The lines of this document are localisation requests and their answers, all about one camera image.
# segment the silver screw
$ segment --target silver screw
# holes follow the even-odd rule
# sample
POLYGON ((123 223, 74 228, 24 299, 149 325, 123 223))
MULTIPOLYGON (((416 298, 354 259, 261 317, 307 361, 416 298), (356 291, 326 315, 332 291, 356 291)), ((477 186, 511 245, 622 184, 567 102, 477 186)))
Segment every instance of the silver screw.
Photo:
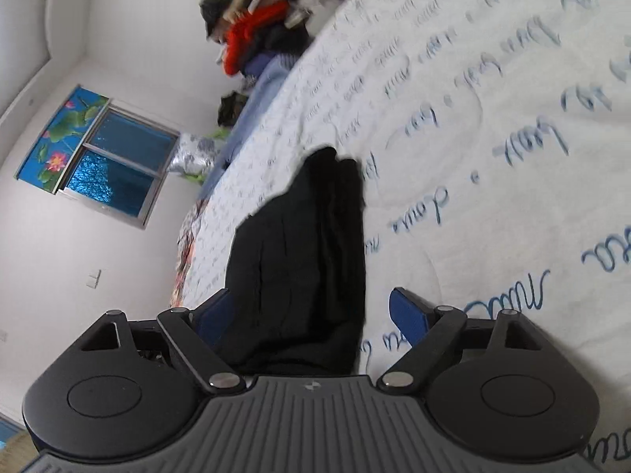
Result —
POLYGON ((228 389, 228 388, 236 388, 241 379, 238 375, 231 373, 229 371, 223 371, 221 373, 216 373, 210 377, 208 383, 217 389, 228 389))
POLYGON ((405 388, 414 382, 414 377, 406 371, 391 371, 386 373, 381 380, 389 388, 405 388))

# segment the pile of clothes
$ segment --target pile of clothes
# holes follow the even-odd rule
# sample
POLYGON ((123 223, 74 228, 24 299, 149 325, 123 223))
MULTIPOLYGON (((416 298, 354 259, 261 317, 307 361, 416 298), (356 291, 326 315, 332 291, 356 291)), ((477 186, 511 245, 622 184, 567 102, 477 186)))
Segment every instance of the pile of clothes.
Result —
POLYGON ((302 55, 344 0, 201 0, 206 37, 229 76, 258 78, 279 53, 302 55))

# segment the window pane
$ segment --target window pane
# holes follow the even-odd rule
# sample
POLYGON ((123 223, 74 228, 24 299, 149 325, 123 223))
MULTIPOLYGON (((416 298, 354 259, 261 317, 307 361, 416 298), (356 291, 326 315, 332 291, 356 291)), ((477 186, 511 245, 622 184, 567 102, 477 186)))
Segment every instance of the window pane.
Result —
POLYGON ((90 143, 159 171, 171 153, 175 140, 173 135, 109 111, 90 143))
POLYGON ((67 187, 138 217, 153 178, 92 151, 84 151, 67 187))

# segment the bed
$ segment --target bed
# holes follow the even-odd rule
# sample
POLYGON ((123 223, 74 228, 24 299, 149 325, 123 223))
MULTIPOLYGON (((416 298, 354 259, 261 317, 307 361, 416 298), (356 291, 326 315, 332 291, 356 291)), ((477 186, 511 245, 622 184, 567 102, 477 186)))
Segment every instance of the bed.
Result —
POLYGON ((361 160, 367 321, 359 372, 409 345, 403 286, 515 308, 596 388, 586 451, 631 469, 631 0, 347 0, 200 215, 182 302, 223 287, 236 227, 310 151, 361 160))

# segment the ribbed gray panel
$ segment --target ribbed gray panel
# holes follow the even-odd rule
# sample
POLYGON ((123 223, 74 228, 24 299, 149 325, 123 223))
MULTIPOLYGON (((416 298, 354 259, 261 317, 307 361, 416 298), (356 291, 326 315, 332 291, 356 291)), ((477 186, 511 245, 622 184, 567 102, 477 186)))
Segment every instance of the ribbed gray panel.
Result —
POLYGON ((251 391, 211 400, 182 438, 154 455, 87 466, 44 455, 28 473, 594 473, 579 456, 500 464, 454 446, 408 397, 367 377, 262 377, 251 391))

